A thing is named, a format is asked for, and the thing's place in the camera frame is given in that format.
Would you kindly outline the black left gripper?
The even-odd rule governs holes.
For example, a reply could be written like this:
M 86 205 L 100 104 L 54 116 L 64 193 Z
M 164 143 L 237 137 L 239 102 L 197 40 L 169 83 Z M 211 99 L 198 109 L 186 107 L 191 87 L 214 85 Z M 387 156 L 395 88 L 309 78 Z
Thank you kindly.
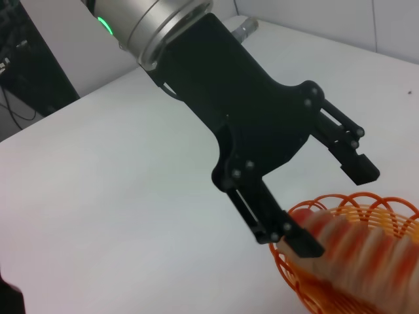
M 169 42 L 150 76 L 216 137 L 220 156 L 211 178 L 221 191 L 255 184 L 290 161 L 325 99 L 315 82 L 276 82 L 213 14 Z

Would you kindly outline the silver cylindrical connector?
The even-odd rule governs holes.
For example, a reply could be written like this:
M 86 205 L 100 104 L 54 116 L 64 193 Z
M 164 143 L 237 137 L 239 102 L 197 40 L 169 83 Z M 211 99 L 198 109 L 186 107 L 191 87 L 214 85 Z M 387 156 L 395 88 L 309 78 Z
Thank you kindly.
M 259 22 L 255 18 L 247 18 L 234 31 L 231 32 L 233 37 L 242 44 L 250 35 L 255 33 L 259 28 Z

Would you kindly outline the orange white striped bread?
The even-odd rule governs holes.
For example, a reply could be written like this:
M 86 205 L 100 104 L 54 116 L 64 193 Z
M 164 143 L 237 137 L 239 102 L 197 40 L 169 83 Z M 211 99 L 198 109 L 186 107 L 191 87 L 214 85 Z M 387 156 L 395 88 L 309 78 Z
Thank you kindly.
M 325 249 L 319 258 L 299 258 L 281 240 L 278 250 L 294 265 L 386 314 L 419 314 L 419 243 L 410 236 L 328 211 L 297 209 L 291 216 Z

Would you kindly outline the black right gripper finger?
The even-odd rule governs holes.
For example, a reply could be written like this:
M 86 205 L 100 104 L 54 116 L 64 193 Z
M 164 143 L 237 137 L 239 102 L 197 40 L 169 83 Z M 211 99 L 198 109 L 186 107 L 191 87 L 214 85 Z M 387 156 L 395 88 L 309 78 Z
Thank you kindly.
M 10 285 L 0 275 L 0 314 L 26 314 L 21 290 Z

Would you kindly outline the orange woven plastic basket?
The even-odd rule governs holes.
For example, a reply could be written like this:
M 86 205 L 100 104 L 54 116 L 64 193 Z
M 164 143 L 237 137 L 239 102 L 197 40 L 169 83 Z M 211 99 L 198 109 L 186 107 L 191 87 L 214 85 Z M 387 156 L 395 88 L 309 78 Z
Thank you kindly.
M 350 222 L 366 222 L 370 229 L 381 227 L 386 234 L 396 238 L 410 236 L 415 243 L 419 243 L 419 209 L 410 202 L 358 192 L 349 196 L 339 195 L 338 204 L 326 206 L 325 202 L 332 199 L 333 196 L 328 194 L 301 202 L 290 209 L 290 215 L 297 209 L 328 211 Z M 317 279 L 294 265 L 276 245 L 270 245 L 270 252 L 277 268 L 310 314 L 386 314 L 375 305 L 343 292 L 330 282 Z

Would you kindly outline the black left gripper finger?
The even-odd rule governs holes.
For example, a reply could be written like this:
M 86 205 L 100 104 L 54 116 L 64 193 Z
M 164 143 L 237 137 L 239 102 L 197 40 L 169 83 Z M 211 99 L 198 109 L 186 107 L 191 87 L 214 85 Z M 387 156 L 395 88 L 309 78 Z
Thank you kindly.
M 225 193 L 263 245 L 284 240 L 301 258 L 321 257 L 324 248 L 277 203 L 262 179 L 232 185 Z
M 327 100 L 323 102 L 322 109 L 335 118 L 337 123 L 319 113 L 312 135 L 328 148 L 339 161 L 341 170 L 356 185 L 376 181 L 380 176 L 378 168 L 366 155 L 356 152 L 365 130 Z

